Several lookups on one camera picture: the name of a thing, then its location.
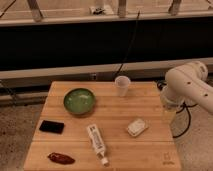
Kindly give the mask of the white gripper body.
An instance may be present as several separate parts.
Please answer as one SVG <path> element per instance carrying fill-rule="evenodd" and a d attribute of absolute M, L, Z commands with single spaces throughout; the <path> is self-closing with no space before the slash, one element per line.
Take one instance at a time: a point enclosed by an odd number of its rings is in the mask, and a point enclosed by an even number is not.
<path fill-rule="evenodd" d="M 184 102 L 184 98 L 177 95 L 170 88 L 164 87 L 160 92 L 160 100 L 162 102 L 162 122 L 170 124 L 174 119 L 176 112 Z"/>

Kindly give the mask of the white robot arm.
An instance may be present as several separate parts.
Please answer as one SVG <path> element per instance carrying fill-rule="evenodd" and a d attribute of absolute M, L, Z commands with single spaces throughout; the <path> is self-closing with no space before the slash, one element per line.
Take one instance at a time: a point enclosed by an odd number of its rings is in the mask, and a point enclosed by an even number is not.
<path fill-rule="evenodd" d="M 189 62 L 168 70 L 166 85 L 160 91 L 162 121 L 170 124 L 178 108 L 189 99 L 213 114 L 213 87 L 206 83 L 208 69 L 200 61 Z"/>

